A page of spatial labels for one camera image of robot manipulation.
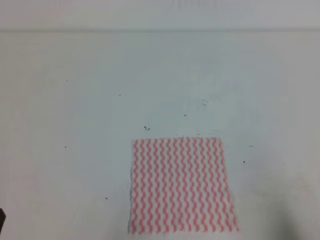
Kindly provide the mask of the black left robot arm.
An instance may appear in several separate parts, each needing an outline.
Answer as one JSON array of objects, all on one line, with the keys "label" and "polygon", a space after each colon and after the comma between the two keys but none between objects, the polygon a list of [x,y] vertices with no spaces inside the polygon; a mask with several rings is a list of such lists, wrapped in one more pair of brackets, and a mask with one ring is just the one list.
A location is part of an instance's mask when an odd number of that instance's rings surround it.
[{"label": "black left robot arm", "polygon": [[2,231],[5,220],[6,220],[6,214],[4,210],[0,208],[0,232]]}]

